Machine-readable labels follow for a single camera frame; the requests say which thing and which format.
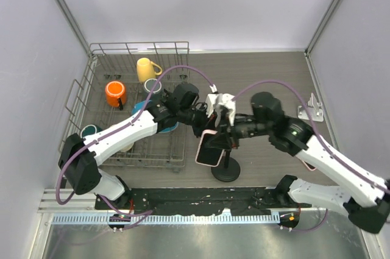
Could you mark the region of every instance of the white wall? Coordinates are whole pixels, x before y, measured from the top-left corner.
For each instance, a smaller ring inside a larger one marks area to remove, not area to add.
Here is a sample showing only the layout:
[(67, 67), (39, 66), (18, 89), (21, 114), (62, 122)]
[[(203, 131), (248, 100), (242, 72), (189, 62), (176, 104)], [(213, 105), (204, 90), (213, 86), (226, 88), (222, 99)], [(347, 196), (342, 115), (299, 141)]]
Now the white wall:
[(66, 0), (88, 42), (306, 48), (331, 0)]
[(54, 0), (0, 0), (0, 250), (27, 258), (53, 187), (71, 80), (87, 58)]
[[(312, 55), (343, 152), (390, 178), (389, 0), (343, 0)], [(390, 258), (390, 225), (381, 241)]]

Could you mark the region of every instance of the blue plate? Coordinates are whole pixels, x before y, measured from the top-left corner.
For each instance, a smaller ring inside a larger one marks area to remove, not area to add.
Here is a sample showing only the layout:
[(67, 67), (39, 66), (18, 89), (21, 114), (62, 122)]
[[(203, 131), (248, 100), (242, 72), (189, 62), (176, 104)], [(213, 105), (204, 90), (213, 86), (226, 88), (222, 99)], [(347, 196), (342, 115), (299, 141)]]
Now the blue plate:
[[(133, 108), (133, 110), (132, 110), (132, 116), (133, 116), (136, 112), (138, 112), (139, 110), (142, 109), (142, 106), (144, 105), (144, 103), (145, 103), (145, 101), (139, 102), (139, 103), (135, 104), (135, 106), (134, 106), (134, 108)], [(175, 130), (175, 129), (177, 128), (178, 125), (179, 125), (179, 124), (176, 123), (175, 126), (172, 126), (172, 127), (170, 127), (170, 128), (166, 128), (166, 129), (160, 131), (159, 133), (168, 133), (168, 132), (170, 132), (170, 131), (173, 131), (173, 130)]]

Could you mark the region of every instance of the gray floor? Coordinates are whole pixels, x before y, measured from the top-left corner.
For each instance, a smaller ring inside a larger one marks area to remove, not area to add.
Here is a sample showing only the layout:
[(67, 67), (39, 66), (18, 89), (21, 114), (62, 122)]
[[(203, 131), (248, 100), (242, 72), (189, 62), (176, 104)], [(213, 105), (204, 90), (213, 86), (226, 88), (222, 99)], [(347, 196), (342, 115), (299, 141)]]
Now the gray floor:
[[(305, 100), (309, 99), (311, 92), (315, 92), (303, 52), (191, 54), (190, 65), (205, 72), (222, 93), (237, 94), (249, 84), (265, 79), (289, 82)], [(205, 99), (210, 91), (206, 81), (191, 72), (190, 82), (200, 89), (200, 99)], [(286, 88), (274, 84), (263, 85), (244, 94), (237, 100), (237, 112), (251, 113), (249, 99), (259, 91), (271, 92), (282, 101), (286, 114), (297, 116), (299, 101)], [(326, 124), (317, 123), (317, 126), (330, 142)], [(169, 169), (103, 168), (110, 174), (121, 176), (130, 187), (227, 186), (212, 176), (210, 168), (194, 162), (199, 141), (193, 137), (192, 130), (187, 131), (186, 141), (186, 166), (180, 173)], [(323, 185), (333, 184), (321, 172), (309, 172), (298, 159), (277, 151), (266, 137), (242, 140), (240, 148), (232, 152), (232, 157), (239, 161), (241, 175), (229, 186), (275, 186), (285, 174)]]
[[(323, 215), (323, 211), (303, 211), (299, 227), (308, 229), (318, 224)], [(361, 232), (337, 213), (330, 213), (325, 224), (310, 233), (289, 233), (275, 225), (261, 224), (142, 225), (93, 239), (107, 228), (106, 225), (67, 225), (65, 228), (54, 225), (43, 258), (369, 258)]]

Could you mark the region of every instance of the black stand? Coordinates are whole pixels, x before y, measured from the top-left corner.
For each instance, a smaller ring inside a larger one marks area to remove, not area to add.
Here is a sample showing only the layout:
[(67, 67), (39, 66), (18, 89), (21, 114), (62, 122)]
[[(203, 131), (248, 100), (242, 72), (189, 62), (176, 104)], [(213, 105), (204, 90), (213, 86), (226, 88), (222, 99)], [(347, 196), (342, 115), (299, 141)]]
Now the black stand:
[(222, 182), (232, 182), (237, 180), (241, 173), (239, 163), (230, 157), (230, 151), (225, 153), (224, 162), (220, 162), (218, 166), (211, 168), (213, 176)]

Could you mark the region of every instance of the dish rack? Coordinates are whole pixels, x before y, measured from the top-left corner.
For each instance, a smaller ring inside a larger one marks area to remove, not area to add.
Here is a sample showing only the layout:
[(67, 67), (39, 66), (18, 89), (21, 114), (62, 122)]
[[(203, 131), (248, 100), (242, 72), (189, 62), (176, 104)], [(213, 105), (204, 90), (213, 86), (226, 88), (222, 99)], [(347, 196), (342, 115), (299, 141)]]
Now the dish rack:
[[(137, 78), (137, 60), (147, 57), (163, 68), (163, 71), (177, 65), (188, 66), (189, 43), (140, 42), (140, 43), (93, 43), (90, 57), (81, 81), (73, 80), (68, 93), (65, 109), (69, 119), (58, 147), (61, 152), (66, 138), (80, 134), (88, 124), (107, 129), (131, 116), (134, 105), (143, 101), (143, 87)], [(189, 70), (177, 68), (161, 81), (169, 91), (180, 83), (188, 82)], [(120, 80), (127, 90), (124, 109), (109, 106), (105, 99), (108, 82)], [(142, 166), (172, 168), (179, 171), (185, 165), (186, 126), (179, 126), (169, 133), (158, 133), (138, 140), (131, 150), (117, 152), (104, 165)]]

